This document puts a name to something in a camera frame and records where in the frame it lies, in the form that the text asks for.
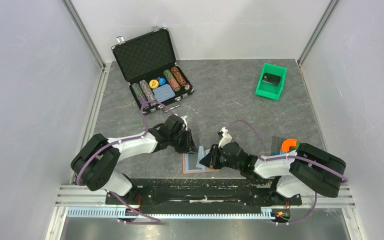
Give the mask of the tan leather card holder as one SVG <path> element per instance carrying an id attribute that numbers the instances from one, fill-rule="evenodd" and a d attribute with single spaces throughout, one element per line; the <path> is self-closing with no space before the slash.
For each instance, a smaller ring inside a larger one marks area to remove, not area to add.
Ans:
<path id="1" fill-rule="evenodd" d="M 182 154 L 182 171 L 184 174 L 199 174 L 199 173 L 211 173 L 218 172 L 219 169 L 212 169 L 201 164 L 200 161 L 208 153 L 209 149 L 205 149 L 203 146 L 198 147 L 197 153 L 183 153 Z"/>

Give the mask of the black credit card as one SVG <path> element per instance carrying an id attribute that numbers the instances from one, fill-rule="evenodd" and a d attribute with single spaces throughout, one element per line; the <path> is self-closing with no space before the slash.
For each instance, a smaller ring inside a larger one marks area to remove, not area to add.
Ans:
<path id="1" fill-rule="evenodd" d="M 278 86 L 281 83 L 282 77 L 278 76 L 278 75 L 275 75 L 275 74 L 271 74 L 271 73 L 266 72 L 266 73 L 263 74 L 262 80 L 265 83 L 268 83 L 268 84 L 271 84 L 271 85 L 274 85 L 274 86 Z"/>

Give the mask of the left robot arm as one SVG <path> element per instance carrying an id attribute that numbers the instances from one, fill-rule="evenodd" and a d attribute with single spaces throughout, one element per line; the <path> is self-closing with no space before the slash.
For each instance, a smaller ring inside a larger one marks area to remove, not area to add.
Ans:
<path id="1" fill-rule="evenodd" d="M 95 134 L 74 157 L 70 167 L 76 175 L 76 185 L 86 186 L 90 191 L 117 194 L 125 204 L 131 204 L 137 198 L 137 190 L 125 174 L 115 171 L 116 165 L 121 160 L 167 147 L 173 147 L 179 154 L 198 152 L 185 116 L 172 114 L 165 122 L 127 137 L 107 138 L 101 133 Z"/>

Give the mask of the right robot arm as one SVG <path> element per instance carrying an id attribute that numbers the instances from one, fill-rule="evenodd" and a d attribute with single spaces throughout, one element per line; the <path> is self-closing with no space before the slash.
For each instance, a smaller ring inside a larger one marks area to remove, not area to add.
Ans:
<path id="1" fill-rule="evenodd" d="M 347 182 L 347 164 L 341 158 L 309 143 L 278 155 L 257 156 L 246 153 L 237 142 L 220 147 L 213 145 L 200 164 L 211 169 L 230 168 L 251 182 L 273 179 L 269 199 L 282 204 L 297 194 L 317 193 L 336 198 L 342 183 Z"/>

